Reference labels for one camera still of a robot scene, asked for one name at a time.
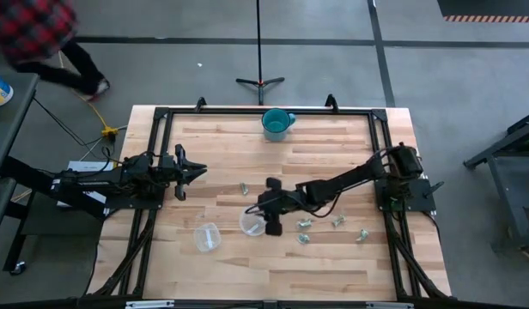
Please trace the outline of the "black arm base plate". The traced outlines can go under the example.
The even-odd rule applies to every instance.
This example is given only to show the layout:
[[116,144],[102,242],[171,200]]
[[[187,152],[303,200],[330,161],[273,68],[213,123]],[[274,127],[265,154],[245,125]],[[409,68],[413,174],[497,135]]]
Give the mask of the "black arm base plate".
[[377,207],[384,212],[436,211],[433,194],[443,185],[443,181],[431,185],[428,179],[412,179],[403,183],[394,179],[376,180]]
[[106,194],[106,206],[109,209],[160,209],[163,205],[164,195],[164,189],[157,190],[145,197]]

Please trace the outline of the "black side table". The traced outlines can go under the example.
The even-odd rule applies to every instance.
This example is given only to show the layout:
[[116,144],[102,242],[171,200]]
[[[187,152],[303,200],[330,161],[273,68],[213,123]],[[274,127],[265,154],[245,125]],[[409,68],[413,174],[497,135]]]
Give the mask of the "black side table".
[[38,77],[34,74],[12,73],[3,78],[14,89],[14,96],[7,104],[0,106],[0,226],[6,216],[20,221],[3,266],[3,271],[9,273],[21,261],[20,254],[26,239],[21,229],[29,211],[29,207],[12,202],[10,198],[18,184],[27,187],[32,185],[30,174],[33,173],[29,165],[10,156],[9,152],[35,95]]

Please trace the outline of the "teal mug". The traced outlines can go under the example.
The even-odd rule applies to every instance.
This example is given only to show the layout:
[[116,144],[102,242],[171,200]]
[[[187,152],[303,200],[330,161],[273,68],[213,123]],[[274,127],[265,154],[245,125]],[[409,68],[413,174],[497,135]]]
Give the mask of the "teal mug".
[[289,127],[296,121],[293,113],[283,109],[270,109],[261,118],[264,137],[270,142],[281,142],[288,134]]

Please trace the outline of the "black mat hazard stripe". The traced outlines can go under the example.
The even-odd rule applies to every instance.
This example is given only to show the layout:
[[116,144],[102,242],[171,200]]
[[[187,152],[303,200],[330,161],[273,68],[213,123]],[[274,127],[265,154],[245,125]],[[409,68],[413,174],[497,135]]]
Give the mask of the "black mat hazard stripe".
[[437,0],[448,22],[529,23],[529,0]]

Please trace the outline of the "person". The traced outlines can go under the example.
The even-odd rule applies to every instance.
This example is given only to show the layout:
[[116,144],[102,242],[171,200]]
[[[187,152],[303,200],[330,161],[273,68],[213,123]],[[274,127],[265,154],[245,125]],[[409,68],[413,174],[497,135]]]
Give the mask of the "person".
[[77,25],[69,0],[0,0],[0,49],[12,69],[93,100],[110,82],[75,41]]

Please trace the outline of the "clear plastic cup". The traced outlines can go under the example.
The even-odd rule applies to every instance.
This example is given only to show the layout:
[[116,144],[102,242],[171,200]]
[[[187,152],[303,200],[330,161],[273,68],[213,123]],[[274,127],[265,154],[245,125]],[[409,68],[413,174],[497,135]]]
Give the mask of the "clear plastic cup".
[[248,236],[260,236],[265,233],[265,219],[260,215],[247,214],[245,210],[240,214],[240,229]]
[[193,233],[196,247],[201,252],[215,250],[222,242],[220,231],[215,223],[206,223],[197,227]]

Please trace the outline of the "white box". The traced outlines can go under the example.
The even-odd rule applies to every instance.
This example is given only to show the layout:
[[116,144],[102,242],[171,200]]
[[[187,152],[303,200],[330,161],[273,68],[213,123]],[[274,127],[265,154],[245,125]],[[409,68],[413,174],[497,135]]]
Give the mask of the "white box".
[[[68,168],[75,172],[98,172],[100,169],[112,171],[114,164],[98,161],[70,161]],[[106,201],[106,198],[96,191],[86,192],[86,195],[102,203]]]

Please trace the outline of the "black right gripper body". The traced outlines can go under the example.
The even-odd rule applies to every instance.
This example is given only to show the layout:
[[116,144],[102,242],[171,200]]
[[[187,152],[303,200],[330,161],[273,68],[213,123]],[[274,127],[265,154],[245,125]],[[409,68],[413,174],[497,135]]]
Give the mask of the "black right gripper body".
[[267,178],[265,187],[265,192],[258,196],[258,203],[264,205],[261,210],[265,214],[261,216],[266,221],[265,233],[279,237],[283,234],[280,216],[303,210],[306,207],[306,193],[301,187],[286,191],[282,188],[282,181],[275,178]]

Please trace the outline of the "black metal cart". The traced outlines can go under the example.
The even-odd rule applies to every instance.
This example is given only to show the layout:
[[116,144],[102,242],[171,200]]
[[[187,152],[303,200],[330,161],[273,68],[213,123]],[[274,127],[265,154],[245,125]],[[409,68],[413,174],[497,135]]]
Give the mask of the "black metal cart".
[[529,258],[529,114],[509,126],[506,135],[463,162],[473,170],[489,167],[504,208],[504,235],[494,251],[518,250]]

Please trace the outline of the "silver aluminium extrusion bar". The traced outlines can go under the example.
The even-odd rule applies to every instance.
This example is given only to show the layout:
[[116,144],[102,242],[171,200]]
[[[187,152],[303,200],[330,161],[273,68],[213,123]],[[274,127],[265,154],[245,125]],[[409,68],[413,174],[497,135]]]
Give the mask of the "silver aluminium extrusion bar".
[[404,302],[367,302],[366,309],[415,309],[411,303]]
[[139,300],[125,303],[125,309],[173,309],[174,300]]

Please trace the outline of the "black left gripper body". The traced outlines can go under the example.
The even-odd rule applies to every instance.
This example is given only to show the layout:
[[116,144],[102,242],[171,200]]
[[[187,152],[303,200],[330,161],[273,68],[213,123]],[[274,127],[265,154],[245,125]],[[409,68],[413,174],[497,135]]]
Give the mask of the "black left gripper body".
[[165,154],[161,157],[159,163],[162,178],[170,182],[175,182],[174,195],[180,201],[185,201],[184,186],[188,184],[188,168],[185,150],[181,144],[175,145],[174,156]]

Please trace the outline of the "black tripod stand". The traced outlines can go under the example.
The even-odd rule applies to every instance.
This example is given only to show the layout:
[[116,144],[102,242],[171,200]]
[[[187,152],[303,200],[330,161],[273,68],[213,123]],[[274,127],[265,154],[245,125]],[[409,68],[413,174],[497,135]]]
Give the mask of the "black tripod stand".
[[285,81],[284,77],[277,77],[269,80],[263,78],[262,65],[262,43],[261,43],[261,14],[260,14],[260,0],[255,0],[256,6],[256,29],[257,29],[257,55],[258,55],[258,79],[256,81],[236,78],[235,81],[239,84],[252,85],[257,89],[258,105],[265,104],[265,88],[271,84],[281,83]]

